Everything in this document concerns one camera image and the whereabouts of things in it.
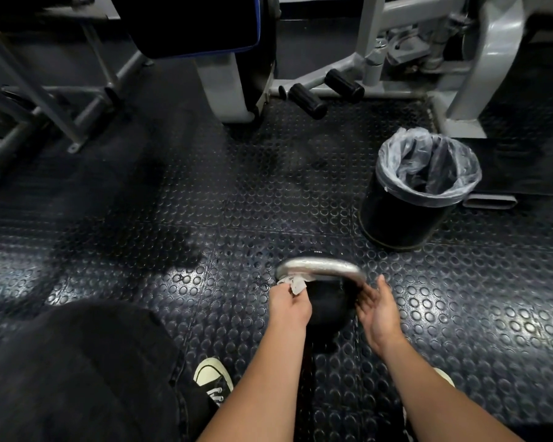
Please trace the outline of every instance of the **crumpled paper towel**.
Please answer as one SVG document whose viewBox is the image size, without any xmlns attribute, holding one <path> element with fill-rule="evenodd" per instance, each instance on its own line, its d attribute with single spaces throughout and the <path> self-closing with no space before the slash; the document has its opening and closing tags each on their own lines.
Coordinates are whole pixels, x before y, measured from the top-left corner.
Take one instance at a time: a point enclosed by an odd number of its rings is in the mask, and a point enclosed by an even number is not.
<svg viewBox="0 0 553 442">
<path fill-rule="evenodd" d="M 310 274 L 292 274 L 290 276 L 283 277 L 277 284 L 287 283 L 291 284 L 291 291 L 295 296 L 303 291 L 307 286 L 305 282 L 315 281 L 315 277 Z"/>
</svg>

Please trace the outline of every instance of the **clear plastic trash bag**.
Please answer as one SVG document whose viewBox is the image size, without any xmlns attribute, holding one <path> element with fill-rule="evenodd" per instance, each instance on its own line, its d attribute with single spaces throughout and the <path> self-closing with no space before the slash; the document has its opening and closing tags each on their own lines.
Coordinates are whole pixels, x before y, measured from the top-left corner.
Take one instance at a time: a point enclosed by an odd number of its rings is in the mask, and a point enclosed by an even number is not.
<svg viewBox="0 0 553 442">
<path fill-rule="evenodd" d="M 410 204 L 443 207 L 463 200 L 481 180 L 473 151 L 424 128 L 400 128 L 379 149 L 376 175 L 385 191 Z"/>
</svg>

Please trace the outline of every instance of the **black pants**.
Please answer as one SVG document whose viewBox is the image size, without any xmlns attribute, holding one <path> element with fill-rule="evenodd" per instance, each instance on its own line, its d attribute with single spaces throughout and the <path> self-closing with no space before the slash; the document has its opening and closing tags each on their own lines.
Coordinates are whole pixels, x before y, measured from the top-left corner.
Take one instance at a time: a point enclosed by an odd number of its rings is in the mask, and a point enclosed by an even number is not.
<svg viewBox="0 0 553 442">
<path fill-rule="evenodd" d="M 183 360 L 152 312 L 54 308 L 0 347 L 0 441 L 195 440 L 217 406 Z"/>
</svg>

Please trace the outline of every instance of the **shoelace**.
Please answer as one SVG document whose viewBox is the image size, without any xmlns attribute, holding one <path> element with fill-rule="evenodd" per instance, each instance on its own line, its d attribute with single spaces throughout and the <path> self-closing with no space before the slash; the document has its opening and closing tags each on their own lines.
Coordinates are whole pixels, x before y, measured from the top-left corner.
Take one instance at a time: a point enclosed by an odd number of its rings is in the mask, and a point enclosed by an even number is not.
<svg viewBox="0 0 553 442">
<path fill-rule="evenodd" d="M 214 402 L 222 402 L 223 396 L 222 395 L 215 395 L 215 394 L 221 394 L 223 392 L 223 388 L 213 388 L 212 390 L 207 391 L 207 395 L 213 399 Z"/>
</svg>

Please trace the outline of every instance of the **sneaker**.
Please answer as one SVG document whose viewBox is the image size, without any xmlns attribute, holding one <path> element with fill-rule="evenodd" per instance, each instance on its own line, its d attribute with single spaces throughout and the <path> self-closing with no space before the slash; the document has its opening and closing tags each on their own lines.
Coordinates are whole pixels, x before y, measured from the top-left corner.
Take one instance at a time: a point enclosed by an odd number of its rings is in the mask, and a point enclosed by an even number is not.
<svg viewBox="0 0 553 442">
<path fill-rule="evenodd" d="M 206 358 L 194 372 L 194 381 L 220 406 L 233 391 L 233 382 L 225 366 L 217 358 Z"/>
<path fill-rule="evenodd" d="M 444 378 L 451 386 L 455 387 L 455 383 L 453 380 L 449 377 L 449 374 L 446 372 L 440 370 L 439 368 L 434 368 L 436 373 L 440 375 L 442 378 Z M 416 437 L 413 434 L 412 426 L 409 424 L 409 420 L 407 419 L 407 413 L 406 409 L 403 408 L 403 423 L 405 426 L 404 434 L 407 436 L 408 442 L 414 442 L 416 440 Z"/>
</svg>

